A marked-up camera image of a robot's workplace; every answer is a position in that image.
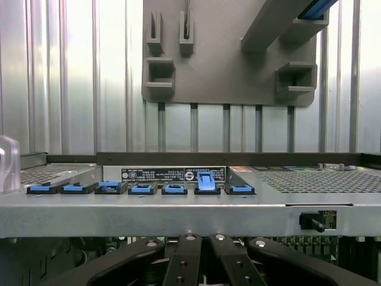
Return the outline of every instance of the clear plastic part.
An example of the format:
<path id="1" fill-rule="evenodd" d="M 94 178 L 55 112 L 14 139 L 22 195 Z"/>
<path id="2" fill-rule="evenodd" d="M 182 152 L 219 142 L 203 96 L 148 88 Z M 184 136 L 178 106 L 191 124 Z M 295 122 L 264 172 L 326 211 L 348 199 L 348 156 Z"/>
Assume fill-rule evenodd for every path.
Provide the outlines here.
<path id="1" fill-rule="evenodd" d="M 15 139 L 0 135 L 0 192 L 20 188 L 20 145 Z"/>

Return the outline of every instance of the warning label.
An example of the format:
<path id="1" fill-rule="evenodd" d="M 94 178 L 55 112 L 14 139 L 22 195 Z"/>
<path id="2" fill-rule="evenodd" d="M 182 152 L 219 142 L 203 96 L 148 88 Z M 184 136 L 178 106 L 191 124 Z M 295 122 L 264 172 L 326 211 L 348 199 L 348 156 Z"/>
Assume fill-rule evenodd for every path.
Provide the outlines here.
<path id="1" fill-rule="evenodd" d="M 122 169 L 123 182 L 197 182 L 197 172 L 213 172 L 216 182 L 226 179 L 225 167 Z"/>

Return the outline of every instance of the ventilation grille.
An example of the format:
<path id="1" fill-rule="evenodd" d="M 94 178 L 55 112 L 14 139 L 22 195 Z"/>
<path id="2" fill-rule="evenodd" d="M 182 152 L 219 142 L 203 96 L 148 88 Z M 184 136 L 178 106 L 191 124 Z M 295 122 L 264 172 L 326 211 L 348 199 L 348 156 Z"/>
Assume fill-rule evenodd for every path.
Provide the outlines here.
<path id="1" fill-rule="evenodd" d="M 255 177 L 283 193 L 381 192 L 381 177 L 361 172 L 257 172 Z"/>
<path id="2" fill-rule="evenodd" d="M 64 165 L 52 164 L 46 166 L 38 166 L 21 171 L 21 184 L 33 185 L 50 182 L 56 178 L 75 174 L 76 172 L 91 168 L 89 165 Z"/>

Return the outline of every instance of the corrugated metal wall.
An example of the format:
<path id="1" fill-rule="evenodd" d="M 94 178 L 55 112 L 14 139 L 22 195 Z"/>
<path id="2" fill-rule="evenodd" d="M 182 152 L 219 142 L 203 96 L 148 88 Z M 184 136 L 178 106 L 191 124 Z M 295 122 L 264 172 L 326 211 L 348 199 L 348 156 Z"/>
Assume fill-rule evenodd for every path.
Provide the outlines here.
<path id="1" fill-rule="evenodd" d="M 315 101 L 287 108 L 144 102 L 142 1 L 0 0 L 0 133 L 23 153 L 379 152 L 380 10 L 331 9 Z"/>

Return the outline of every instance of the black switch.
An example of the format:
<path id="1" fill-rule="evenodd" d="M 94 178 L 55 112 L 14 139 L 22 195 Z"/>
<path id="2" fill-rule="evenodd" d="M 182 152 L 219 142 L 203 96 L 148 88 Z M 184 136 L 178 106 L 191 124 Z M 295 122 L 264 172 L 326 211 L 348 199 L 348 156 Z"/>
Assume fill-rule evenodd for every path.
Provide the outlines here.
<path id="1" fill-rule="evenodd" d="M 301 229 L 315 229 L 317 232 L 326 230 L 321 223 L 323 216 L 320 213 L 302 213 L 299 217 Z"/>

